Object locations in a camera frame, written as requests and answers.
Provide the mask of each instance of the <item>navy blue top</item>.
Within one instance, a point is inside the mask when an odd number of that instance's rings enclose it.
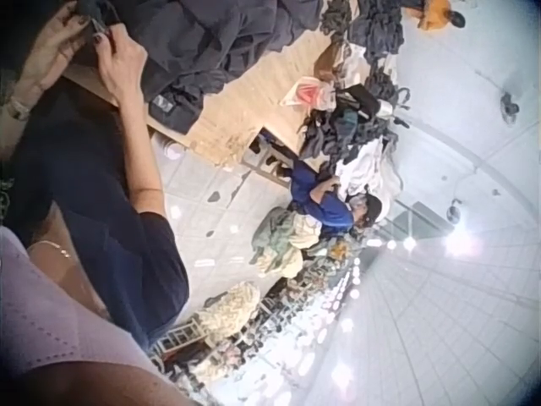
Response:
[[[54,200],[112,321],[146,350],[189,296],[174,234],[163,216],[131,206],[112,116],[84,119],[65,95],[48,99],[55,107],[43,119],[38,108],[4,167],[14,179],[5,225],[28,246]]]
[[[354,224],[353,214],[346,203],[338,196],[327,192],[320,204],[310,197],[310,192],[318,185],[316,173],[306,163],[296,160],[293,163],[291,194],[303,209],[303,212],[315,217],[324,226],[332,228],[351,228]]]

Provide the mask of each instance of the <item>bracelet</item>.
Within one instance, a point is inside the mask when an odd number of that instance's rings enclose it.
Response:
[[[6,108],[8,110],[8,114],[18,121],[26,121],[30,116],[30,109],[20,101],[15,100],[13,97],[9,98]]]

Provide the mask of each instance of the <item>necklace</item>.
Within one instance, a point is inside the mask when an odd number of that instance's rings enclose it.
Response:
[[[49,241],[49,240],[46,240],[46,239],[41,239],[40,241],[36,241],[35,243],[33,243],[32,246],[38,245],[38,244],[51,245],[51,247],[54,247],[57,250],[59,250],[60,254],[62,254],[64,256],[64,258],[71,258],[71,255],[64,248],[62,248],[60,245],[58,245],[56,243],[53,243],[52,241]]]

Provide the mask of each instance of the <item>wooden table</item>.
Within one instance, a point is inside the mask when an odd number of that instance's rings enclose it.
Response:
[[[147,123],[219,166],[240,162],[263,127],[285,146],[298,152],[303,143],[298,129],[307,111],[299,107],[281,107],[279,103],[301,76],[313,75],[315,60],[330,42],[330,38],[318,30],[306,31],[282,52],[269,52],[243,76],[226,85],[222,92],[206,96],[199,120],[186,135],[165,127],[152,117],[147,118]],[[95,69],[71,65],[64,76],[112,101]]]

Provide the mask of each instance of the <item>person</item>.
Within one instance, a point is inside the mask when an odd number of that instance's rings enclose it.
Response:
[[[158,372],[128,332],[49,278],[5,227],[0,247],[3,379],[12,378],[24,404],[197,404]]]
[[[456,28],[464,28],[466,19],[451,9],[449,0],[401,0],[409,15],[419,19],[421,30],[440,30],[451,23]]]
[[[324,227],[333,230],[349,230],[354,225],[371,227],[381,213],[381,201],[370,194],[366,199],[351,200],[352,209],[341,201],[334,188],[340,183],[338,177],[318,182],[317,174],[305,162],[293,161],[293,168],[278,167],[276,175],[291,178],[293,202],[303,214],[319,220]]]
[[[94,35],[118,113],[86,116],[59,80],[85,44],[89,19],[74,10],[46,23],[2,108],[0,214],[43,274],[148,350],[178,318],[189,281],[145,122],[146,52],[124,25]]]

